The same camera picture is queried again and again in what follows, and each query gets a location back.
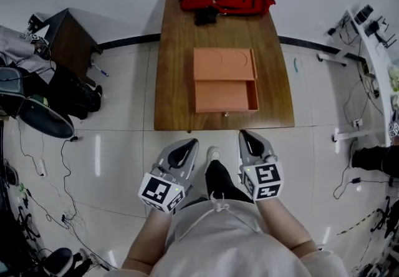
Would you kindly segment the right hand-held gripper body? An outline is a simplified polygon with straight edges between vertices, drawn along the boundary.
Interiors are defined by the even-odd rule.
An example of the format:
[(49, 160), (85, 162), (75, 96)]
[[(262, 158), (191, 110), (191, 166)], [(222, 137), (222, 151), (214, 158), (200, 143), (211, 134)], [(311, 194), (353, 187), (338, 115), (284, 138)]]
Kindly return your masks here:
[(284, 185), (282, 163), (266, 138), (250, 130), (239, 131), (241, 183), (256, 202), (278, 197)]

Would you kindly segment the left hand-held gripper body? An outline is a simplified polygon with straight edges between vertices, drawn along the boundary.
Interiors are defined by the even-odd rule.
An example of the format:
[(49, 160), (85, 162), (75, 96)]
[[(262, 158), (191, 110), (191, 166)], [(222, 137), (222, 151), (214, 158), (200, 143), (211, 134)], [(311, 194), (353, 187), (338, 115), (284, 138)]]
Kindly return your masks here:
[(171, 213), (191, 190), (190, 176), (195, 167), (199, 142), (180, 140), (165, 147), (151, 171), (144, 175), (138, 197), (147, 206)]

